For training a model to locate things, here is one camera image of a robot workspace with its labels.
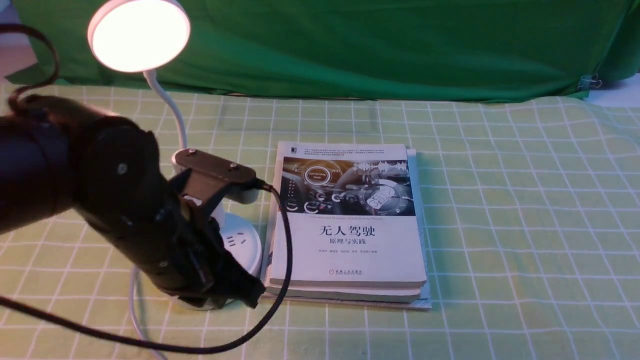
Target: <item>publisher logo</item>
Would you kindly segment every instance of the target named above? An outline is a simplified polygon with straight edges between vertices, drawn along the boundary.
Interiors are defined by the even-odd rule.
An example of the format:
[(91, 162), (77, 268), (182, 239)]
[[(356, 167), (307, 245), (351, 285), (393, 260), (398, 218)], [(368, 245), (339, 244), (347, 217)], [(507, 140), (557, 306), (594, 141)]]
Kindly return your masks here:
[(329, 270), (329, 274), (330, 275), (362, 275), (362, 270), (336, 270), (336, 269), (331, 269)]

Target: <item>white cable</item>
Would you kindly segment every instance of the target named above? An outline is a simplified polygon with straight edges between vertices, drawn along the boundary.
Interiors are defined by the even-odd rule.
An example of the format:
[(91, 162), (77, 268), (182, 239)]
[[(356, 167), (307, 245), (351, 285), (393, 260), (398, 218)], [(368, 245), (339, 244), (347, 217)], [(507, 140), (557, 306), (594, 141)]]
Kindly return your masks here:
[[(136, 329), (138, 337), (141, 340), (149, 341), (147, 335), (142, 331), (138, 317), (136, 316), (136, 289), (138, 288), (138, 279), (140, 278), (140, 270), (134, 266), (131, 269), (131, 281), (129, 282), (129, 315), (131, 316), (131, 322), (133, 322), (133, 328)], [(167, 358), (158, 350), (149, 350), (156, 357), (157, 360), (167, 360)]]
[(186, 149), (187, 145), (187, 127), (184, 125), (184, 119), (180, 114), (180, 109), (175, 104), (173, 99), (165, 92), (156, 79), (155, 70), (147, 70), (142, 73), (147, 79), (149, 87), (169, 106), (175, 117), (175, 126), (178, 128), (178, 141), (180, 142), (180, 148)]
[[(178, 129), (178, 141), (180, 143), (180, 149), (187, 148), (187, 129), (184, 125), (184, 119), (182, 118), (182, 114), (180, 114), (180, 110), (178, 106), (176, 106), (173, 99), (165, 92), (165, 90), (160, 86), (156, 79), (156, 71), (155, 70), (147, 70), (142, 73), (147, 79), (147, 83), (149, 87), (158, 95), (160, 98), (169, 106), (171, 111), (173, 112), (173, 117), (175, 118), (175, 126)], [(138, 279), (140, 278), (140, 269), (137, 266), (131, 268), (131, 281), (129, 283), (129, 316), (131, 317), (131, 322), (133, 323), (134, 329), (138, 333), (138, 337), (141, 340), (149, 341), (147, 335), (142, 331), (140, 327), (140, 322), (138, 321), (138, 315), (136, 315), (136, 288), (138, 285)], [(167, 360), (166, 356), (158, 350), (149, 350), (156, 357), (157, 360)]]

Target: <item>book title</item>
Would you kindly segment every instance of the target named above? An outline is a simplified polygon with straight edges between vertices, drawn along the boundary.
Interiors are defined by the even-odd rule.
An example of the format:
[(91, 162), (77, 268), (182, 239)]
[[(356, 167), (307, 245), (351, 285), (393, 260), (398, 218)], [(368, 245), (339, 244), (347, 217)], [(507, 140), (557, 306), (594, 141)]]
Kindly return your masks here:
[[(329, 237), (329, 244), (367, 244), (367, 238), (376, 236), (376, 228), (373, 226), (349, 226), (345, 231), (342, 226), (333, 229), (331, 225), (323, 225), (320, 229), (320, 235)], [(356, 236), (357, 238), (338, 238), (332, 236)]]

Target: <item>metal clip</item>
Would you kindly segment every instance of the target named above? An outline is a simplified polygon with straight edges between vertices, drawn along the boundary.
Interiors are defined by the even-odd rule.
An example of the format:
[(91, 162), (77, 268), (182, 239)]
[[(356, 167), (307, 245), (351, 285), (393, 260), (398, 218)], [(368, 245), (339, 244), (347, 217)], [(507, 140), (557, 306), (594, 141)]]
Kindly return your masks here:
[(578, 83), (578, 90), (597, 89), (602, 86), (602, 80), (598, 79), (598, 74), (584, 75)]

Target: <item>table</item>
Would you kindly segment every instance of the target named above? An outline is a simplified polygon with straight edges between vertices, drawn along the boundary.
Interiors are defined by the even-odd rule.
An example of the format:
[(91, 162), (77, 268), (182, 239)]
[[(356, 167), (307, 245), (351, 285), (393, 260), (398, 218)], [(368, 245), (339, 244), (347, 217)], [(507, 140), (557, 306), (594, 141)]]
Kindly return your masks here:
[[(5, 99), (13, 85), (0, 85)], [(153, 130), (162, 170), (178, 140), (151, 91), (52, 86)], [(273, 178), (279, 140), (404, 143), (419, 152), (433, 310), (285, 303), (218, 359), (637, 359), (640, 107), (547, 97), (521, 104), (272, 100), (172, 94), (192, 147)], [(6, 105), (0, 105), (6, 111)], [(266, 234), (269, 198), (227, 203)], [(74, 212), (0, 236), (0, 292), (135, 336), (130, 264)], [(143, 280), (155, 340), (216, 345), (270, 306), (202, 313)], [(152, 359), (0, 309), (3, 359)], [(169, 354), (170, 359), (196, 357)]]

